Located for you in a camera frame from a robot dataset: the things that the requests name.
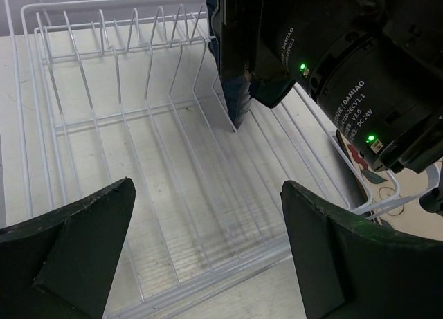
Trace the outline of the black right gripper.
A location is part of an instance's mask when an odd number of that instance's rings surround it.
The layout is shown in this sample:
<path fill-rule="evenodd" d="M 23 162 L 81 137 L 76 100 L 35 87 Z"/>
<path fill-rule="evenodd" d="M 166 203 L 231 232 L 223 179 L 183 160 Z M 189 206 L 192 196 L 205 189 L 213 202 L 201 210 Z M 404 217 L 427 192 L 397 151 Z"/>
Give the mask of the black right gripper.
<path fill-rule="evenodd" d="M 296 83 L 281 56 L 284 29 L 297 10 L 313 15 L 329 0 L 218 0 L 219 77 L 244 76 L 251 99 L 277 106 Z"/>

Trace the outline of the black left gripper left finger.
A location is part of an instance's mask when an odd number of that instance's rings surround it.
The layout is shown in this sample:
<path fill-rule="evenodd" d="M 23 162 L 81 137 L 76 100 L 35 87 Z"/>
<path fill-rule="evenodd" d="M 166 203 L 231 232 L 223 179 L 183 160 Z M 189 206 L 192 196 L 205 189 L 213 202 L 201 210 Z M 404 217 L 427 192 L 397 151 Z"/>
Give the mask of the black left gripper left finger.
<path fill-rule="evenodd" d="M 2 318 L 102 318 L 134 209 L 130 178 L 1 229 Z"/>

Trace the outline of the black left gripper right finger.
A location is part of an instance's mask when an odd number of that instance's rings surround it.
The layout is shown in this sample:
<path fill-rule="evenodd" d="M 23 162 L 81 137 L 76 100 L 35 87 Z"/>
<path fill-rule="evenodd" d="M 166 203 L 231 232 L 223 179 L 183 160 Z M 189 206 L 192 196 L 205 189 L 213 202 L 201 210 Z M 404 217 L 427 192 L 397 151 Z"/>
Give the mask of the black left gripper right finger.
<path fill-rule="evenodd" d="M 441 318 L 442 243 L 398 232 L 295 181 L 281 192 L 308 318 Z"/>

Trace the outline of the dark blue leaf plate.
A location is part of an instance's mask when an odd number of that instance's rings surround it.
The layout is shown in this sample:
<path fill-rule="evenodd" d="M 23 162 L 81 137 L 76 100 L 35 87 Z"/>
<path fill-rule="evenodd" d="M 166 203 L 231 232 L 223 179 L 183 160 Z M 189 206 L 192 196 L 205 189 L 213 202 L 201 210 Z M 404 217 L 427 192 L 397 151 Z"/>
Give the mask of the dark blue leaf plate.
<path fill-rule="evenodd" d="M 217 71 L 220 73 L 219 35 L 215 32 L 216 24 L 214 22 L 217 4 L 218 0 L 206 0 L 210 36 L 212 37 L 208 47 L 215 58 Z M 244 76 L 229 80 L 221 79 L 220 82 L 228 110 L 228 117 L 233 127 L 239 129 L 251 107 L 250 82 Z"/>

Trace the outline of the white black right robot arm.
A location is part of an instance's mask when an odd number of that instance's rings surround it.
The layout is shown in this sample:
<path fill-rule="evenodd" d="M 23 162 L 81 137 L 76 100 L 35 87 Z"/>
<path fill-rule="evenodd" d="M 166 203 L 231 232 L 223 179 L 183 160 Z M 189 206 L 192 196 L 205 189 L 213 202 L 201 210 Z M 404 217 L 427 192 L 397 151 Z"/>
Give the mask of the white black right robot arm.
<path fill-rule="evenodd" d="M 294 85 L 375 171 L 442 157 L 442 0 L 206 0 L 228 116 Z"/>

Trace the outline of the cream floral square plate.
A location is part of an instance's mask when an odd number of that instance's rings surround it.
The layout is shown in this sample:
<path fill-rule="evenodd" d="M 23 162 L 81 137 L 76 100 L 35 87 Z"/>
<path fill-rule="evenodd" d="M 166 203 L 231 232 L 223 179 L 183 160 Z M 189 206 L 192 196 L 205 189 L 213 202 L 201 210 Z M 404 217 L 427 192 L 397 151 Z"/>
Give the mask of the cream floral square plate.
<path fill-rule="evenodd" d="M 420 174 L 407 169 L 398 174 L 375 172 L 339 131 L 336 137 L 341 149 L 361 175 L 356 182 L 363 199 L 368 199 L 367 189 L 372 193 L 372 204 L 363 213 L 365 216 L 389 229 L 442 240 L 442 216 L 425 211 L 419 204 L 423 194 L 437 187 L 442 160 Z"/>

